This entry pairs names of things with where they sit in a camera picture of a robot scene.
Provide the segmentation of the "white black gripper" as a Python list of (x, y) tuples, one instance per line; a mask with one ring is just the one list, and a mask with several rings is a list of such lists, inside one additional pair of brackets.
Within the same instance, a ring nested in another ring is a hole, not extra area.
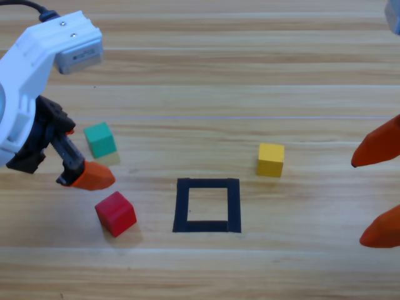
[(53, 68), (67, 75), (101, 62), (101, 30), (81, 11), (28, 27), (1, 58), (1, 165), (23, 147), (36, 98)]

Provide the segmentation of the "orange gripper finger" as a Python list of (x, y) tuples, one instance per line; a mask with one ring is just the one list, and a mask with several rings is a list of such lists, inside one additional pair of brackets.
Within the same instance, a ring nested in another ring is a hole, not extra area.
[(363, 232), (359, 242), (369, 248), (399, 247), (399, 205), (379, 215)]
[(87, 191), (103, 190), (115, 183), (111, 170), (97, 162), (83, 161), (76, 168), (63, 163), (64, 171), (56, 179), (62, 186), (83, 189)]
[(354, 168), (392, 160), (399, 156), (399, 115), (366, 135), (352, 155)]

